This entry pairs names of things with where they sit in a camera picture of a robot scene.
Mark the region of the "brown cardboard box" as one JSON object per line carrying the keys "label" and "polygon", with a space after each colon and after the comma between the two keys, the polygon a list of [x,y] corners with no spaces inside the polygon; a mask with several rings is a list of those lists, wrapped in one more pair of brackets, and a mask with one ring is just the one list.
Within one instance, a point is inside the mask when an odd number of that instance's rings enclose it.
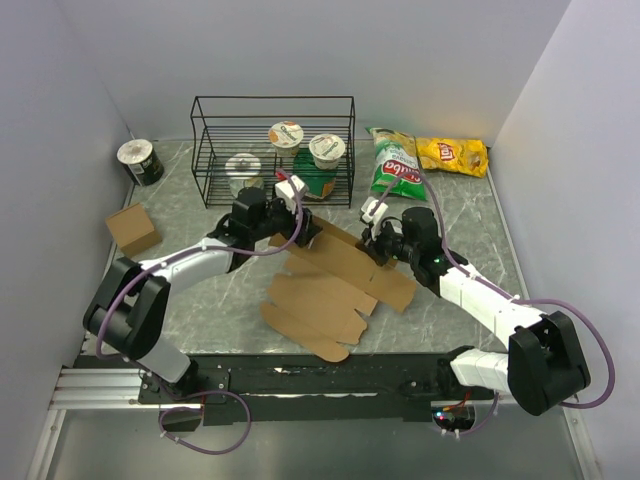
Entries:
{"label": "brown cardboard box", "polygon": [[320,359],[338,363],[359,343],[366,319],[383,303],[402,314],[417,283],[389,261],[380,267],[356,248],[358,239],[316,217],[321,232],[307,247],[289,246],[283,273],[260,305],[267,325]]}

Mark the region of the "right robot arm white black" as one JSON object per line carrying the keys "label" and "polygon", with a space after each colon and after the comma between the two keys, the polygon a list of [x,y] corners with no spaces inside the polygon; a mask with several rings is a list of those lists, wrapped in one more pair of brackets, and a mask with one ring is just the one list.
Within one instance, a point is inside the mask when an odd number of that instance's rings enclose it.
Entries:
{"label": "right robot arm white black", "polygon": [[434,212],[406,209],[400,218],[368,198],[361,208],[365,228],[358,244],[378,265],[407,264],[418,283],[470,314],[505,346],[503,353],[461,347],[448,354],[437,374],[446,397],[471,387],[511,395],[527,413],[539,416],[591,383],[573,321],[562,312],[546,314],[498,293],[466,259],[442,247]]}

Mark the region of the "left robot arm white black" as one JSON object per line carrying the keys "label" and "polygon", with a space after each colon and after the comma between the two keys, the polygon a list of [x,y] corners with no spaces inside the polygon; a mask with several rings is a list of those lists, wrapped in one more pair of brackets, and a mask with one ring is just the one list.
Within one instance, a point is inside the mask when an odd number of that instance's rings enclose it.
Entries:
{"label": "left robot arm white black", "polygon": [[322,228],[299,200],[295,193],[269,199],[256,187],[244,188],[195,245],[151,261],[114,260],[84,314],[85,330],[155,375],[174,401],[188,401],[202,382],[197,361],[161,336],[171,296],[239,269],[256,255],[257,242],[276,234],[286,244],[308,246]]}

